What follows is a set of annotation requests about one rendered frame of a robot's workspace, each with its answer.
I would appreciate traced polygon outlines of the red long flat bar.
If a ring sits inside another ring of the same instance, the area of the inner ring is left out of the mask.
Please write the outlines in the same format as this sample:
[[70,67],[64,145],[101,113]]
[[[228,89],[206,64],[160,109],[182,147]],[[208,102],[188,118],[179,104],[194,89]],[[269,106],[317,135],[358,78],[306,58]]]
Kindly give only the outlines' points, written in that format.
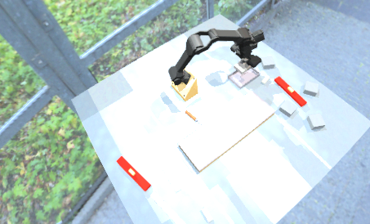
[[280,76],[274,79],[274,81],[301,107],[307,102],[301,98],[301,96],[294,91]]
[[121,156],[116,161],[132,177],[132,179],[144,190],[147,191],[151,185]]

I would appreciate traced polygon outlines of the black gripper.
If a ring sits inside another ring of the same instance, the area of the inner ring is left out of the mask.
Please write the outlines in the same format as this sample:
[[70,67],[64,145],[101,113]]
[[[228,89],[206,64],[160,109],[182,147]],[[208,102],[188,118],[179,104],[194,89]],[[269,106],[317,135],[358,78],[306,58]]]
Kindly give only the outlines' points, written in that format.
[[252,68],[255,68],[257,65],[259,65],[261,63],[261,58],[258,57],[258,56],[254,56],[254,55],[251,55],[251,48],[252,48],[252,45],[250,45],[250,47],[246,50],[246,51],[241,51],[239,50],[238,46],[236,46],[235,44],[230,48],[230,50],[232,52],[236,52],[235,54],[243,59],[243,58],[247,58],[247,60],[245,61],[248,65],[250,65]]

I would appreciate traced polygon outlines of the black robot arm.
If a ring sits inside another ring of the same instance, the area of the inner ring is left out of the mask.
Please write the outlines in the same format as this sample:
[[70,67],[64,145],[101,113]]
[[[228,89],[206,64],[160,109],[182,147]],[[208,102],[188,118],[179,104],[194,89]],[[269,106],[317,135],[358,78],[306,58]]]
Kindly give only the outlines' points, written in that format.
[[[203,45],[203,41],[200,38],[202,35],[207,35],[210,41],[206,46]],[[190,35],[186,41],[185,51],[181,58],[168,69],[171,81],[174,82],[175,86],[180,83],[187,85],[191,74],[185,70],[185,67],[191,62],[194,56],[200,55],[207,51],[213,43],[216,42],[234,42],[238,46],[239,50],[246,51],[250,45],[252,50],[257,48],[260,41],[263,41],[264,34],[262,29],[258,29],[256,32],[251,32],[249,29],[239,27],[237,30],[199,30],[198,32]]]

